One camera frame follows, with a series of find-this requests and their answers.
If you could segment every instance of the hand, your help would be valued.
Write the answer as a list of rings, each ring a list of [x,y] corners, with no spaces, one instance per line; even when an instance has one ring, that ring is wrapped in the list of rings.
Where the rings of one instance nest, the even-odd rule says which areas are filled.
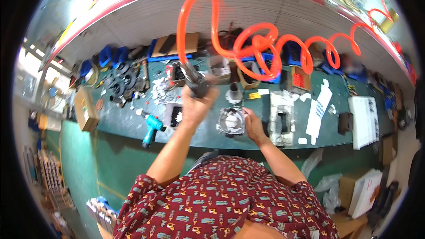
[[[250,139],[252,139],[257,146],[269,142],[270,139],[264,134],[263,124],[261,119],[254,114],[251,109],[246,107],[242,108],[245,111],[245,130]]]
[[[183,123],[183,125],[188,125],[191,129],[195,130],[202,120],[204,120],[220,92],[217,88],[210,87],[204,98],[192,98],[190,97],[192,91],[187,85],[185,85],[181,94],[183,100],[183,120],[181,123]]]

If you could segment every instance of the orange coiled air hose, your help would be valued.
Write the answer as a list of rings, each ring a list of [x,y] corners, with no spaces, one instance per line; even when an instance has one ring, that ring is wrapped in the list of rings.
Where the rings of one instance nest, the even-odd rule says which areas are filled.
[[[180,15],[178,16],[176,43],[177,43],[178,58],[181,64],[183,65],[188,62],[186,58],[186,54],[185,54],[185,35],[186,35],[187,19],[189,17],[190,10],[195,2],[196,0],[186,0],[182,6],[182,9],[180,10]],[[335,46],[332,44],[333,41],[338,37],[346,38],[347,40],[351,42],[354,53],[359,56],[360,48],[357,45],[357,43],[354,41],[355,29],[357,27],[367,27],[371,29],[372,31],[374,31],[372,29],[373,24],[369,26],[364,23],[356,23],[351,28],[350,36],[343,33],[336,33],[336,34],[333,34],[329,40],[321,36],[313,36],[307,39],[304,43],[297,36],[292,34],[286,34],[280,37],[276,45],[273,46],[274,41],[276,41],[276,39],[278,38],[278,29],[276,28],[275,25],[264,22],[264,23],[254,24],[248,27],[247,29],[245,29],[236,38],[235,43],[233,45],[233,50],[224,50],[223,48],[221,48],[219,40],[218,40],[218,17],[219,17],[219,7],[220,7],[219,0],[211,0],[211,2],[212,2],[211,41],[215,50],[224,57],[234,59],[237,66],[249,77],[252,77],[254,79],[258,79],[261,81],[267,81],[279,76],[282,70],[280,52],[284,44],[289,40],[295,41],[297,44],[301,46],[301,56],[300,56],[301,66],[305,73],[311,74],[313,72],[313,61],[308,48],[310,47],[312,43],[316,41],[324,42],[326,44],[326,56],[328,58],[329,64],[334,68],[339,68],[340,58],[339,58],[338,52],[335,49]],[[384,6],[386,13],[378,9],[371,9],[368,12],[369,17],[371,12],[377,11],[385,15],[385,17],[387,17],[388,19],[392,20],[385,6],[384,0],[381,0],[381,2]],[[268,34],[266,36],[254,35],[252,37],[252,45],[241,49],[245,40],[247,40],[247,38],[250,35],[252,35],[253,33],[261,29],[269,29]],[[266,63],[264,62],[262,54],[261,54],[261,52],[266,50],[267,48],[269,48],[273,53],[273,62],[272,62],[272,65],[270,66],[270,69],[268,69],[268,67],[266,66]],[[334,53],[335,63],[332,60],[331,52]],[[252,56],[252,54],[255,56],[260,67],[263,69],[264,75],[256,74],[250,71],[249,69],[247,69],[246,66],[243,65],[241,61],[241,57]]]

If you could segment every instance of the teal cordless drill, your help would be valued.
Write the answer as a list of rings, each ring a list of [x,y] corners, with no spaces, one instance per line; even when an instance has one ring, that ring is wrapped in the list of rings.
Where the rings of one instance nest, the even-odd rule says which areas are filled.
[[[151,146],[153,137],[157,130],[165,131],[166,127],[162,125],[162,122],[156,119],[154,116],[142,111],[143,117],[146,119],[147,132],[141,146],[143,148],[148,148]]]

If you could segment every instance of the metal flange part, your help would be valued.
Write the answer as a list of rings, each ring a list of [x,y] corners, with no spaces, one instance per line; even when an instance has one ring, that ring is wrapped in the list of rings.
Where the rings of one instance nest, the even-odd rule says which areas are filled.
[[[135,74],[132,71],[127,71],[123,76],[126,89],[131,89],[135,85]]]

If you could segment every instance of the yellow label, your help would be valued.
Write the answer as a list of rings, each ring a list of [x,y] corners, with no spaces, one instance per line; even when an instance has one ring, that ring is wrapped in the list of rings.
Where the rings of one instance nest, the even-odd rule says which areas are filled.
[[[261,95],[259,93],[250,93],[249,98],[250,99],[258,99],[258,98],[261,98]]]

